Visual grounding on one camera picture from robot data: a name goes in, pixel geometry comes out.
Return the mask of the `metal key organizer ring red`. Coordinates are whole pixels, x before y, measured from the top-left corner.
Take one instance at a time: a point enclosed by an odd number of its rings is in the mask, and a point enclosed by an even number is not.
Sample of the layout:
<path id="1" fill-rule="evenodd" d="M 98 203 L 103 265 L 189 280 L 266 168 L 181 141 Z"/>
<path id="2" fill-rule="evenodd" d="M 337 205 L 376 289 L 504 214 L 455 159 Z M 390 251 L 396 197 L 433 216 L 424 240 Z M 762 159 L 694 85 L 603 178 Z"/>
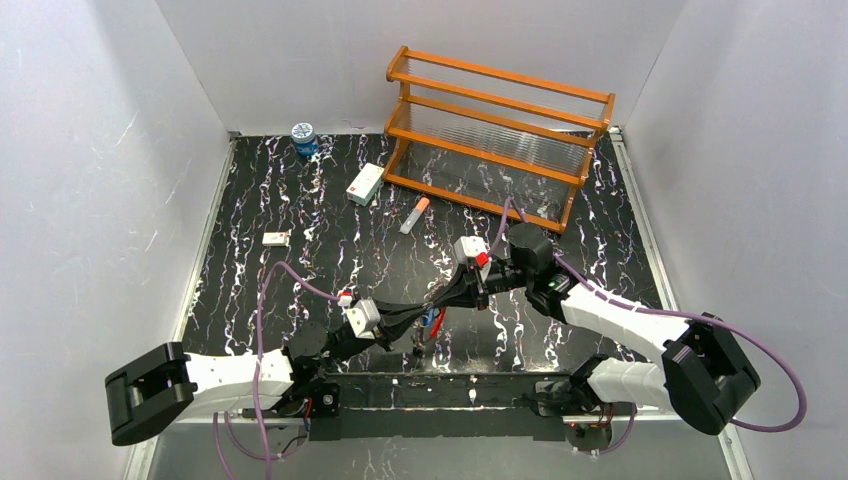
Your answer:
<path id="1" fill-rule="evenodd" d="M 426 318 L 427 313 L 424 316 L 420 317 L 421 320 L 422 320 L 422 324 L 424 326 L 424 343 L 420 347 L 414 347 L 412 345 L 411 353 L 412 353 L 413 357 L 416 358 L 416 359 L 423 359 L 424 358 L 424 356 L 427 352 L 427 349 L 435 343 L 435 341 L 436 341 L 436 339 L 439 335 L 439 332 L 441 330 L 441 327 L 443 325 L 443 322 L 444 322 L 444 319 L 445 319 L 445 316 L 446 316 L 446 313 L 447 313 L 447 308 L 446 307 L 431 307 L 431 309 L 434 309 L 434 308 L 438 308 L 440 310 L 440 315 L 433 323 L 430 323 L 430 324 L 427 323 L 427 318 Z"/>

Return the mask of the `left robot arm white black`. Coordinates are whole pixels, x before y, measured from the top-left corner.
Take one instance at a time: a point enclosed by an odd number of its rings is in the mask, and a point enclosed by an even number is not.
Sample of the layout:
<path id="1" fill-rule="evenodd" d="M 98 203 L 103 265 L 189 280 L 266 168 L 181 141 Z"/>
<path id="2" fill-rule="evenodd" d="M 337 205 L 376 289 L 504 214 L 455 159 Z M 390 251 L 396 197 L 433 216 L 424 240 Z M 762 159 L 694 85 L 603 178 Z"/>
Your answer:
<path id="1" fill-rule="evenodd" d="M 179 341 L 161 344 L 106 376 L 111 442 L 134 445 L 178 420 L 244 408 L 264 413 L 315 398 L 332 369 L 374 345 L 389 350 L 433 308 L 356 300 L 338 329 L 308 322 L 284 347 L 263 354 L 207 356 Z"/>

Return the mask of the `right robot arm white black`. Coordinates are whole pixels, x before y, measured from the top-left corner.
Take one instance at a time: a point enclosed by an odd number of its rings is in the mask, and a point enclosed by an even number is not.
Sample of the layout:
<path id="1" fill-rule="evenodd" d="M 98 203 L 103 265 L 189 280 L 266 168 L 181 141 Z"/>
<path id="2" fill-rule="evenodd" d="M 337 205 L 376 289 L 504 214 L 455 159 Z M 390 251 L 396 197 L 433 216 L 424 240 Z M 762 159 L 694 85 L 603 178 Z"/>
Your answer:
<path id="1" fill-rule="evenodd" d="M 566 379 L 544 383 L 527 395 L 540 410 L 641 404 L 672 410 L 697 431 L 717 435 L 761 385 L 751 361 L 718 319 L 651 313 L 579 279 L 535 225 L 510 229 L 505 258 L 488 254 L 480 237 L 462 237 L 454 249 L 455 274 L 429 294 L 428 305 L 482 310 L 490 296 L 521 289 L 537 312 L 642 356 L 640 362 L 591 356 Z"/>

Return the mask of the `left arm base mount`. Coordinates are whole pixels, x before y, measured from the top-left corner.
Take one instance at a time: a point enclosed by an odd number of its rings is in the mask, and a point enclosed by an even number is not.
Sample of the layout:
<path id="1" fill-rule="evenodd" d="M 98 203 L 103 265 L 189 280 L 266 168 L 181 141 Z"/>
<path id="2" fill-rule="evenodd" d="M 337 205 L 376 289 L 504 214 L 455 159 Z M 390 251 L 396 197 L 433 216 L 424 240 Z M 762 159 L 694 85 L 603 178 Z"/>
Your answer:
<path id="1" fill-rule="evenodd" d="M 265 413 L 272 418 L 333 418 L 340 413 L 341 388 L 335 382 L 322 382 L 294 394 L 286 394 Z"/>

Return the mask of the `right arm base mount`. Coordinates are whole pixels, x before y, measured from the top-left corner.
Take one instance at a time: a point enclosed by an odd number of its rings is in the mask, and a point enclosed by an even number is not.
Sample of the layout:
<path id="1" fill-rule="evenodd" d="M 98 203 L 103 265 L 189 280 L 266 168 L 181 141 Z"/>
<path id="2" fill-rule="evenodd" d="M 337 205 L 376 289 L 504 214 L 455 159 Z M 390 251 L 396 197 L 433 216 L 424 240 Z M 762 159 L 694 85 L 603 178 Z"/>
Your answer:
<path id="1" fill-rule="evenodd" d="M 566 441 L 579 452 L 597 452 L 612 444 L 613 403 L 601 403 L 568 380 L 537 382 L 533 391 L 521 396 L 521 402 L 543 418 L 578 417 L 568 420 Z"/>

